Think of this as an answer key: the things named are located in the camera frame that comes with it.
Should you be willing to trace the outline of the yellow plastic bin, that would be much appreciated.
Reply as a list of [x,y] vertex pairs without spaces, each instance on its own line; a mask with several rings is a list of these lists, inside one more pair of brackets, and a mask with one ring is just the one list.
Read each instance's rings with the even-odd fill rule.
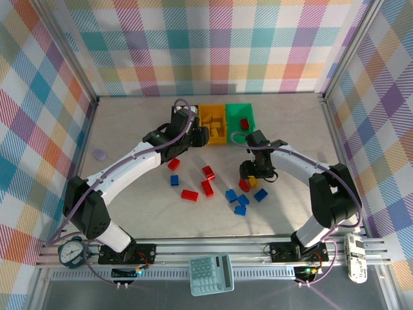
[[[215,114],[216,115],[216,120],[215,121],[222,121],[225,124],[225,132],[226,136],[224,138],[218,137],[212,137],[210,135],[210,124],[211,123],[203,123],[202,119],[207,115],[207,114]],[[228,129],[227,129],[227,117],[226,117],[226,110],[225,110],[225,105],[200,105],[199,106],[199,117],[200,117],[200,125],[202,127],[207,127],[209,129],[209,144],[226,144],[227,143],[227,137],[228,137]]]

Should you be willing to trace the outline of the green plastic bin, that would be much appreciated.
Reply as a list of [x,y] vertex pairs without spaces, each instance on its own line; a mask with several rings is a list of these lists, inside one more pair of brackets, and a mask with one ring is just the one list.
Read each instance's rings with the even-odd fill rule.
[[[256,130],[254,111],[251,103],[230,103],[225,105],[227,117],[228,137],[227,143],[232,143],[231,134],[233,132],[242,132],[249,135]],[[241,120],[248,122],[248,129],[243,129]]]

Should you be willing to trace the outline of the light teal calculator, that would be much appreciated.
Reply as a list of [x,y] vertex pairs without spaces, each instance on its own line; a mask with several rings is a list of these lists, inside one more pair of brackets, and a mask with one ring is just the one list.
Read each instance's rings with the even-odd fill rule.
[[190,259],[189,279],[192,296],[233,291],[234,275],[230,255],[218,253]]

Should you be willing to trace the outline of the black connector board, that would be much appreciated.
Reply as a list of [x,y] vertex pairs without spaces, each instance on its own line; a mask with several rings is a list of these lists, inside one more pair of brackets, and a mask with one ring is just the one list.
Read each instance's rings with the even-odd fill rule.
[[317,275],[323,273],[321,268],[308,266],[295,267],[294,272],[296,277],[295,281],[298,283],[313,282],[316,280]]
[[112,268],[110,271],[110,277],[112,280],[130,280],[134,281],[136,278],[143,274],[142,270],[136,271],[135,269],[125,268]]

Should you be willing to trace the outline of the white printed bottle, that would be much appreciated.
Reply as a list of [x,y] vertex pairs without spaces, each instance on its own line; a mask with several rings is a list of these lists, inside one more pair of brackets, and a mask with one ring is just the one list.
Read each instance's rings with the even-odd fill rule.
[[365,283],[367,281],[367,259],[362,238],[358,234],[347,233],[343,245],[348,277],[356,284]]

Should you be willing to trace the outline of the dark green alarm clock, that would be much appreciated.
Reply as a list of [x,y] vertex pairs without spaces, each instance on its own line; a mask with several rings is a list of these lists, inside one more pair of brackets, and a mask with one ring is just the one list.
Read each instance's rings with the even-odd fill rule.
[[69,268],[79,267],[84,262],[85,245],[81,237],[74,236],[58,248],[59,262]]

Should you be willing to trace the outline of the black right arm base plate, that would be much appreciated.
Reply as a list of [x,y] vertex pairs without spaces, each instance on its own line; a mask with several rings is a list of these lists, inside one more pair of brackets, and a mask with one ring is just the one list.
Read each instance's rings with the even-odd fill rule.
[[270,257],[273,263],[328,262],[328,251],[324,243],[312,247],[302,247],[296,242],[272,242]]

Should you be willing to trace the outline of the aluminium mounting rail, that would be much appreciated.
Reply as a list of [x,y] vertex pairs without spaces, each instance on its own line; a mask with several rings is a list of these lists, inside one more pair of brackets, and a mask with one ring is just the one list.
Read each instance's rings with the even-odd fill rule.
[[[337,243],[337,259],[335,265],[344,265],[343,237],[333,237]],[[382,239],[364,238],[366,259],[368,265],[390,264],[390,254]],[[190,259],[208,256],[215,253],[228,253],[233,267],[252,267],[260,265],[319,265],[317,262],[289,262],[272,263],[269,255],[264,254],[269,238],[189,238],[189,239],[147,239],[138,240],[138,243],[156,244],[156,258],[154,267],[188,267]],[[334,257],[333,242],[326,242],[329,261],[323,259],[323,267],[329,266]],[[62,267],[59,263],[57,245],[43,247],[36,267]],[[95,267],[98,262],[98,245],[91,243],[92,257],[90,262]]]

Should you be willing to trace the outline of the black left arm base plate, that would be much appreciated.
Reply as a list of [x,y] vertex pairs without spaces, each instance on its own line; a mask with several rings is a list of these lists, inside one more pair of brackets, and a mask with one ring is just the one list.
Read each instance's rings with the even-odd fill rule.
[[117,253],[107,245],[99,249],[100,265],[142,265],[153,264],[156,258],[156,244],[134,243],[124,251]]

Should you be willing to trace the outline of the aluminium frame post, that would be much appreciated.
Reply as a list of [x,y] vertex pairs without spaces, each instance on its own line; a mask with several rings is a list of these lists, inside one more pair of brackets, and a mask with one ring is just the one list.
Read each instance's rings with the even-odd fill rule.
[[82,86],[86,94],[90,97],[92,104],[94,106],[98,106],[99,96],[96,95],[91,82],[89,81],[80,62],[78,62],[76,55],[73,49],[70,47],[67,37],[65,36],[65,33],[62,31],[59,23],[53,16],[52,11],[49,9],[44,0],[30,0],[30,2],[33,5],[35,11],[38,13],[42,22],[45,24],[46,28],[50,32],[56,46],[62,53],[64,59],[67,61],[68,66],[72,69],[72,72],[77,78],[79,84]]
[[317,81],[315,91],[327,100],[343,78],[344,71],[357,52],[386,0],[354,0],[340,28],[327,67]]

